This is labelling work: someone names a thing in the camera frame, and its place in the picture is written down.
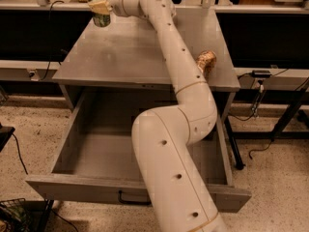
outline open drawer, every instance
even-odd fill
[[[52,173],[27,183],[43,198],[149,205],[131,143],[131,126],[144,110],[176,103],[167,90],[88,88],[71,114]],[[251,194],[234,188],[223,130],[189,149],[219,211],[237,212]]]

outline black handle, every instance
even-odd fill
[[[143,206],[149,206],[152,204],[151,201],[146,201],[146,202],[141,202],[141,201],[128,201],[124,200],[123,197],[123,192],[120,190],[118,191],[118,201],[124,205],[143,205]]]

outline beige floor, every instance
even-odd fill
[[[233,112],[245,116],[248,108],[235,106]],[[235,130],[269,131],[280,113],[282,109],[278,107],[263,108],[260,118],[231,121]],[[50,173],[69,116],[62,100],[11,97],[0,107],[0,122],[15,127],[14,134],[30,174]],[[305,127],[292,120],[289,130],[305,130]],[[250,190],[252,198],[237,214],[223,214],[229,231],[309,231],[308,143],[309,140],[276,140],[267,151],[255,153],[251,160],[248,151],[263,149],[268,141],[239,140],[246,167],[242,171],[233,169],[235,186]],[[25,177],[12,138],[0,154],[0,200],[20,197],[40,200],[24,182]],[[159,231],[151,207],[56,202],[54,209],[81,232]],[[50,215],[46,231],[74,229]]]

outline black metal stand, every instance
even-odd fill
[[[309,128],[309,119],[306,114],[299,110],[301,107],[301,101],[305,95],[305,92],[309,86],[309,79],[304,83],[300,91],[295,91],[294,100],[290,103],[284,114],[279,119],[278,123],[275,125],[272,131],[260,132],[260,131],[232,131],[232,127],[229,118],[225,121],[226,131],[229,136],[231,147],[234,153],[234,158],[236,161],[236,168],[242,170],[245,166],[243,164],[239,147],[236,139],[270,139],[274,141],[275,139],[308,139],[309,131],[283,131],[284,128],[290,123],[292,118],[298,112],[298,120],[303,120],[307,127]]]

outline gray tabletop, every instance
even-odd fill
[[[212,50],[217,63],[209,85],[213,91],[236,92],[239,81],[215,11],[177,8],[177,27],[196,58]],[[53,79],[60,84],[171,84],[153,26],[136,17],[111,15],[111,24],[98,28],[91,21]]]

